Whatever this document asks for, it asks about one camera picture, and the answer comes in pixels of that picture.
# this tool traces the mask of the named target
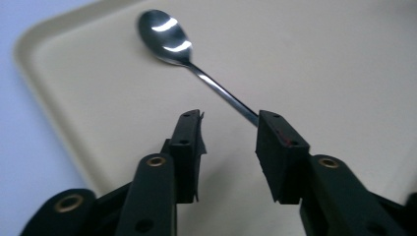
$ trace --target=metal spoon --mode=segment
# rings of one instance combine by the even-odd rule
[[[162,11],[150,10],[139,18],[138,31],[145,45],[157,58],[188,68],[252,124],[258,126],[258,115],[255,112],[191,63],[192,43],[177,20]]]

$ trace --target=spoon bowl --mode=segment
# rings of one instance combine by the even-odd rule
[[[138,33],[147,48],[160,60],[188,68],[211,89],[258,127],[258,115],[208,74],[191,63],[192,43],[178,21],[159,10],[144,12],[138,20]]]

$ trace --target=light blue background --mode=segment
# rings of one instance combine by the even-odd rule
[[[0,1],[0,235],[19,235],[50,197],[86,184],[20,76],[13,47],[25,30],[91,0]]]

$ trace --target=white tray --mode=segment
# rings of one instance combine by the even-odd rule
[[[283,115],[312,154],[344,160],[373,192],[416,191],[414,1],[100,1],[44,22],[16,59],[80,172],[99,194],[132,180],[178,116],[206,113],[198,204],[179,235],[302,235],[298,206],[271,200],[256,129],[194,75],[139,41],[147,9],[179,20],[193,61],[255,111]]]

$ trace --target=white table surface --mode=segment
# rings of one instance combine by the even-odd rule
[[[20,76],[13,47],[29,27],[90,2],[0,2],[0,235],[19,235],[47,199],[86,187]]]

